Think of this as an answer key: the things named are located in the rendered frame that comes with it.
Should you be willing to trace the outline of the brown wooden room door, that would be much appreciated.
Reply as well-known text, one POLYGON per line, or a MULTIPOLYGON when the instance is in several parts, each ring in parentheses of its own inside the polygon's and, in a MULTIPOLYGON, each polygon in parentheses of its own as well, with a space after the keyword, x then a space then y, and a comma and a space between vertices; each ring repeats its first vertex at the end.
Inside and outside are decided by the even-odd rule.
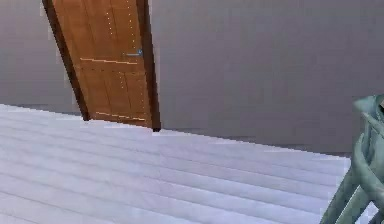
POLYGON ((82 118, 160 131, 149 0, 41 1, 82 118))

